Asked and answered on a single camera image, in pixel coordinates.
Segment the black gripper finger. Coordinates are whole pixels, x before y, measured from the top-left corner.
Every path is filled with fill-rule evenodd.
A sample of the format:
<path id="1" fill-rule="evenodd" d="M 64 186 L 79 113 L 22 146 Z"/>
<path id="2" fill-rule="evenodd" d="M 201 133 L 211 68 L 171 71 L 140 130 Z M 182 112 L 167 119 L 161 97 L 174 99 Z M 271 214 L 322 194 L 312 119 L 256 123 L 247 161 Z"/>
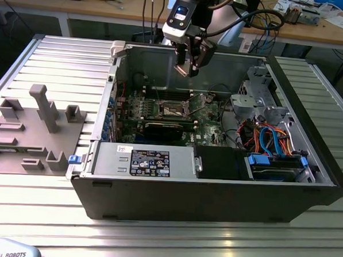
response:
<path id="1" fill-rule="evenodd" d="M 176 44 L 176 65 L 181 66 L 186 62 L 187 46 L 185 43 Z"/>
<path id="2" fill-rule="evenodd" d="M 197 76 L 199 69 L 209 64 L 217 49 L 217 45 L 207 38 L 195 38 L 191 45 L 189 77 Z"/>

